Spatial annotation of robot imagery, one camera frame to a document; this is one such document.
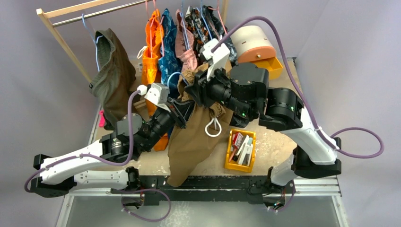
clothing rack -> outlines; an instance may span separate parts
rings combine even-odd
[[[62,25],[67,25],[67,24],[74,23],[77,21],[81,21],[82,17],[75,17],[75,18],[71,18],[71,19],[64,20],[64,21],[57,22],[57,23],[52,23],[50,21],[50,18],[66,15],[66,14],[69,14],[72,12],[77,12],[77,11],[88,9],[88,8],[95,7],[95,6],[100,6],[100,5],[110,3],[113,1],[117,1],[117,0],[94,0],[94,1],[89,1],[89,2],[82,3],[82,4],[78,4],[75,6],[57,9],[57,10],[50,11],[47,13],[45,13],[42,9],[36,10],[38,17],[42,20],[43,24],[47,27],[47,29],[50,31],[50,33],[54,36],[54,38],[57,40],[57,42],[60,44],[60,46],[64,49],[64,51],[67,53],[67,55],[71,58],[72,62],[74,62],[74,64],[77,66],[77,68],[82,73],[82,75],[84,75],[84,77],[88,81],[88,83],[91,82],[91,78],[90,78],[88,72],[86,71],[84,66],[81,64],[81,62],[79,62],[78,58],[75,56],[74,52],[71,50],[71,48],[65,42],[65,40],[61,36],[61,34],[56,30],[56,27],[59,27]],[[99,15],[114,12],[114,11],[117,11],[120,9],[125,9],[125,8],[131,7],[131,6],[136,6],[136,5],[145,3],[146,1],[152,1],[152,0],[139,0],[136,2],[125,4],[125,5],[101,10],[101,11],[98,11],[95,13],[84,15],[84,18],[96,17]],[[223,22],[226,21],[227,8],[228,8],[228,0],[223,0],[223,7],[222,7],[222,13],[221,13]],[[135,103],[134,105],[136,108],[141,108],[141,107],[145,106],[145,102],[139,101],[139,102]]]

glass surface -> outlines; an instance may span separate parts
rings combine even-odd
[[[172,202],[170,215],[152,223],[121,212],[118,197],[75,197],[68,227],[339,227],[331,196],[296,196],[277,214],[247,202]],[[135,213],[147,218],[165,215],[168,202]]]

yellow basket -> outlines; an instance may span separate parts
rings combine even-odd
[[[251,63],[258,66],[258,68],[267,69],[269,71],[269,80],[277,79],[283,71],[283,66],[277,57],[251,61]]]
[[[233,139],[233,135],[236,134],[237,132],[241,133],[244,137],[249,136],[253,138],[253,150],[252,150],[252,156],[251,156],[251,163],[249,166],[243,166],[239,165],[236,161],[231,160],[228,162],[230,159],[230,149],[231,149],[231,143]],[[226,162],[224,164],[224,168],[226,169],[233,169],[233,170],[238,170],[242,172],[247,172],[250,173],[252,172],[253,164],[255,162],[255,149],[256,149],[256,133],[253,131],[244,131],[244,130],[239,130],[239,129],[231,129],[230,131],[230,137],[228,138],[228,148],[227,148],[227,154],[226,154]]]

hanging clothes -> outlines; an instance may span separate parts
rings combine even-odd
[[[164,36],[164,30],[159,23],[160,13],[156,9],[149,21],[146,23],[146,44],[147,48],[143,52],[142,56],[142,84],[149,85],[155,82],[161,82],[161,73],[157,68],[157,62],[161,57],[160,46],[161,39]],[[150,101],[146,100],[146,107],[148,108],[149,117],[155,113],[157,106],[155,106]],[[164,135],[153,147],[155,151],[165,150],[168,144],[167,134]]]
[[[175,38],[175,54],[177,58],[179,58],[183,63],[183,68],[181,69],[181,71],[184,72],[185,70],[195,70],[196,67],[198,66],[198,62],[196,60],[195,52],[192,49],[193,34],[190,31],[188,31],[186,25],[182,26],[180,13],[181,13],[180,10],[177,10],[175,13],[177,18],[177,36]],[[188,42],[190,46],[189,50],[186,50],[185,48],[185,40],[183,32],[186,32],[188,36]]]
[[[104,109],[105,129],[114,130],[117,121],[127,115],[128,98],[136,90],[135,68],[111,29],[96,31],[95,37],[100,71],[91,81],[91,93]]]
[[[220,40],[220,37],[223,37],[226,34],[224,32],[224,28],[221,24],[220,19],[214,16],[213,10],[209,9],[209,7],[210,6],[203,6],[203,15],[208,22],[209,28],[213,31],[211,31],[213,38]],[[231,38],[229,37],[228,39],[226,39],[224,44],[230,50],[230,55],[228,59],[230,60],[231,65],[238,64],[238,53],[236,48],[234,47],[233,41],[231,41]]]
[[[200,58],[200,52],[203,45],[210,41],[209,32],[201,18],[201,13],[197,8],[188,7],[188,11],[185,14],[185,21],[187,22],[187,29],[193,34],[195,43],[193,50],[196,54],[198,64],[202,64]]]
[[[162,17],[162,27],[165,34],[163,38],[164,50],[163,48],[160,48],[160,53],[162,54],[162,57],[158,60],[158,66],[161,72],[162,84],[170,88],[169,96],[171,98],[177,98],[177,84],[179,77],[171,78],[170,84],[167,84],[169,76],[173,72],[181,72],[182,69],[181,62],[175,57],[175,38],[177,36],[177,27],[175,26],[173,18],[171,17],[168,9],[164,10]]]

white loop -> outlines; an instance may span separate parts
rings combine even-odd
[[[143,52],[146,50],[147,46],[142,47],[141,50],[139,50],[138,55],[137,55],[137,59],[141,59],[143,56]]]
[[[208,132],[208,127],[212,124],[212,123],[214,123],[215,124],[215,130],[217,130],[217,128],[216,128],[216,123],[217,123],[217,126],[220,128],[219,129],[219,131],[218,131],[218,133],[216,134],[216,135],[211,135],[209,132]],[[217,137],[217,136],[219,136],[220,134],[221,134],[221,124],[218,122],[218,119],[215,117],[215,118],[213,118],[210,122],[209,122],[209,124],[207,124],[206,125],[206,127],[205,127],[205,133],[206,133],[206,135],[208,135],[208,136],[210,136],[210,137]]]

